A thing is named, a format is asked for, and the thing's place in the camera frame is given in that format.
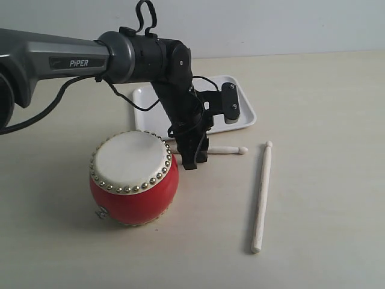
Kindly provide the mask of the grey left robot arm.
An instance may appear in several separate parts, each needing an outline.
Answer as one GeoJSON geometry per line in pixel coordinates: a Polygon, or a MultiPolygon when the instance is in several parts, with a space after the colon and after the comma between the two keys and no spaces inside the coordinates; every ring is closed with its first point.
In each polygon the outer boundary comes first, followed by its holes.
{"type": "Polygon", "coordinates": [[[1,30],[1,133],[31,126],[47,116],[63,97],[40,114],[10,125],[15,106],[29,106],[36,84],[67,78],[69,84],[94,78],[110,87],[149,82],[171,123],[169,136],[177,142],[185,169],[196,169],[208,158],[210,125],[193,87],[191,52],[180,41],[138,36],[127,28],[81,40],[9,29],[1,30]]]}

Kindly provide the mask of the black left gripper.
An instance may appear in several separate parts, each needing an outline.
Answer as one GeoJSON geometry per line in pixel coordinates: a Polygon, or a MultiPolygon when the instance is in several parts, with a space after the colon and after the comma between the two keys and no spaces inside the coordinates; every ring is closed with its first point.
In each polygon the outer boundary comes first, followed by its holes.
{"type": "Polygon", "coordinates": [[[192,133],[200,137],[213,127],[212,106],[205,107],[205,102],[210,103],[213,95],[213,90],[199,91],[194,87],[181,90],[177,87],[167,87],[167,116],[171,123],[167,134],[176,139],[177,150],[185,170],[195,170],[197,163],[205,163],[208,160],[207,137],[202,138],[198,152],[197,140],[183,137],[192,133]]]}

